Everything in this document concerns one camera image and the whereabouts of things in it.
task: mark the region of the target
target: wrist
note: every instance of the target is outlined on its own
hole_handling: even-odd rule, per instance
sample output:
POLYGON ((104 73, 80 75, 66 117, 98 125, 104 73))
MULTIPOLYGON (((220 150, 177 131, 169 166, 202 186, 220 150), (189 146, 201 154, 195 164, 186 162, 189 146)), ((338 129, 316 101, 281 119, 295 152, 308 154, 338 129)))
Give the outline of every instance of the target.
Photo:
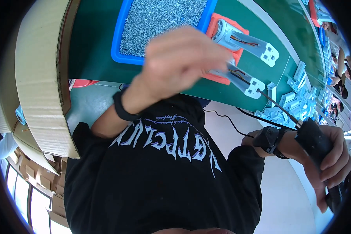
POLYGON ((296 131, 286 132, 277 149, 286 157, 294 159, 300 164, 304 164, 308 158, 303 148, 295 140, 296 131))
POLYGON ((147 87, 141 84, 139 77, 136 76, 131 85, 122 94, 121 101, 126 112, 138 114, 158 102, 159 99, 154 98, 147 87))

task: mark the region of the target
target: black cable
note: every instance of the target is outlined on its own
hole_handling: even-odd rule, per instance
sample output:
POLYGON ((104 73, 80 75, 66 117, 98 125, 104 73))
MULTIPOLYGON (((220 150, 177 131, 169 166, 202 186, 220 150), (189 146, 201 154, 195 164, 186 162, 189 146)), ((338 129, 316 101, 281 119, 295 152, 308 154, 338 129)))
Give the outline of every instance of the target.
POLYGON ((272 125, 274 125, 274 126, 280 127, 281 129, 289 129, 289 130, 291 130, 291 131, 296 131, 295 129, 292 129, 292 128, 283 126, 283 125, 281 125, 281 124, 276 124, 276 123, 273 123, 272 121, 269 121, 269 120, 266 120, 266 119, 257 117, 257 116, 255 116, 255 115, 251 115, 250 113, 247 113, 247 112, 243 111, 243 110, 240 109, 239 107, 237 107, 237 109, 240 110, 240 112, 242 112, 242 113, 245 114, 245 115, 248 115, 248 116, 253 117, 253 118, 255 118, 255 119, 260 119, 261 121, 267 122, 268 124, 272 124, 272 125))
POLYGON ((204 111, 206 111, 206 112, 216 112, 216 114, 217 114, 218 116, 220 116, 220 117, 227 117, 227 118, 230 120, 230 123, 233 125, 233 127, 235 128, 235 130, 236 130, 239 134, 244 135, 244 136, 246 136, 246 137, 254 138, 253 136, 250 136, 250 135, 241 133, 241 132, 235 127, 235 125, 233 124, 233 121, 231 121, 231 119, 230 119, 229 116, 227 116, 227 115, 219 115, 219 114, 217 113, 217 111, 215 111, 215 110, 204 110, 204 111))

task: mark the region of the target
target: window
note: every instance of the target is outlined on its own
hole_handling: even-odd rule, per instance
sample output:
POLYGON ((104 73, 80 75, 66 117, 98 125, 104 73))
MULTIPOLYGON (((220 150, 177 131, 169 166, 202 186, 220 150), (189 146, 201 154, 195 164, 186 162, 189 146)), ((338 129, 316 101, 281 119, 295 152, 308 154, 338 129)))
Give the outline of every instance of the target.
POLYGON ((72 234, 69 228, 53 221, 51 221, 51 231, 53 234, 72 234))
POLYGON ((51 199, 33 188, 31 194, 31 223, 36 234, 49 234, 49 216, 51 199))
POLYGON ((50 221, 47 213, 51 207, 50 197, 25 181, 7 160, 1 160, 0 167, 19 212, 36 234, 71 234, 69 228, 50 221))
POLYGON ((7 175, 8 161, 6 159, 0 160, 0 167, 5 179, 5 176, 7 175))
POLYGON ((8 172, 7 185, 8 185, 10 195, 12 195, 13 199, 14 199, 14 189, 16 188, 16 180, 17 180, 17 172, 13 169, 13 167, 10 166, 9 172, 8 172))
POLYGON ((17 208, 27 223, 29 222, 27 218, 27 198, 29 196, 29 186, 30 185, 22 177, 17 176, 14 197, 17 208))

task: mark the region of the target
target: hand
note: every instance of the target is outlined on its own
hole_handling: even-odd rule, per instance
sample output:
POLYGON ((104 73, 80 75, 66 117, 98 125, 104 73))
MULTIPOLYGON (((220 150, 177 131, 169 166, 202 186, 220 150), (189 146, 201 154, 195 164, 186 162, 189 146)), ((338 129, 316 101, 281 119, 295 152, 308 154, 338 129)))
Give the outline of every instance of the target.
POLYGON ((151 98, 161 100, 191 88, 203 71, 227 70, 226 49, 193 27, 181 27, 153 38, 145 51, 138 84, 151 98))
POLYGON ((348 154, 346 141, 341 128, 320 125, 321 131, 333 142, 332 151, 321 163, 319 174, 313 161, 304 160, 304 172, 316 193, 317 206, 324 213, 328 205, 325 201, 325 186, 332 188, 339 185, 351 171, 351 157, 348 154))

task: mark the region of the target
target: finger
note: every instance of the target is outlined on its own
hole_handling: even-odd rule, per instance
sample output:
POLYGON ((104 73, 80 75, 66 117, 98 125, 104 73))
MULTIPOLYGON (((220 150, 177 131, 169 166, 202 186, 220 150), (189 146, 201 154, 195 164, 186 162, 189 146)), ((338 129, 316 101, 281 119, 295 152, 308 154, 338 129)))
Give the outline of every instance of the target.
POLYGON ((335 176, 328 180, 328 188, 332 188, 336 185, 339 185, 343 180, 345 180, 346 176, 351 171, 351 157, 348 157, 348 162, 346 166, 344 166, 335 176))
POLYGON ((150 70, 163 74, 194 67, 194 65, 200 65, 204 69, 214 69, 216 66, 220 67, 221 63, 225 63, 229 57, 229 52, 223 48, 218 46, 206 48, 200 44, 164 51, 161 55, 146 61, 146 65, 150 70))
POLYGON ((190 68, 181 75, 183 89, 191 88, 202 76, 200 68, 190 68))
POLYGON ((349 157, 350 155, 348 154, 347 145, 346 142, 344 142, 342 155, 333 166, 321 172, 320 180, 325 181, 335 176, 344 166, 346 166, 349 157))
POLYGON ((170 30, 158 37, 150 40, 146 47, 146 56, 151 56, 164 49, 174 48, 179 45, 185 45, 190 42, 210 42, 213 43, 207 35, 191 26, 183 26, 170 30))
POLYGON ((315 189, 316 193, 316 204, 322 213, 325 213, 328 209, 328 205, 325 200, 326 192, 325 186, 319 189, 315 189))
POLYGON ((340 128, 332 135, 329 133, 329 138, 333 142, 334 146, 332 151, 328 153, 328 155, 321 162, 320 169, 322 171, 333 166, 338 161, 342 155, 343 145, 345 143, 343 130, 340 128))

